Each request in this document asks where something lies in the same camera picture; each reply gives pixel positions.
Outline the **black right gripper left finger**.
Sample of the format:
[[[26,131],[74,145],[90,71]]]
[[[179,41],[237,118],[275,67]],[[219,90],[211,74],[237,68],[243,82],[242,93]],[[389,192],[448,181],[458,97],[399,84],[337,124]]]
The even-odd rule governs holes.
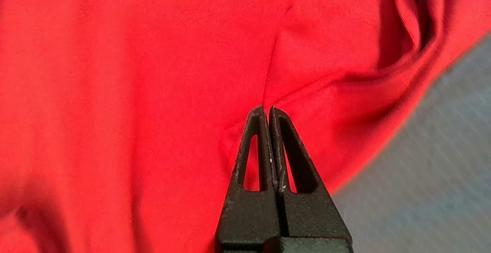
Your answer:
[[[244,188],[252,139],[257,138],[259,190]],[[244,126],[226,198],[214,234],[216,251],[261,251],[270,238],[280,235],[272,152],[267,116],[253,108]]]

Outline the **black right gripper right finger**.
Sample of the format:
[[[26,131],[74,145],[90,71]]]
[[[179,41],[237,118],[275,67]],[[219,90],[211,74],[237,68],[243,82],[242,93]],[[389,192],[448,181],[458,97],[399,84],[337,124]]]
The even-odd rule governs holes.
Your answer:
[[[270,108],[269,131],[282,231],[289,237],[350,240],[351,234],[289,115]]]

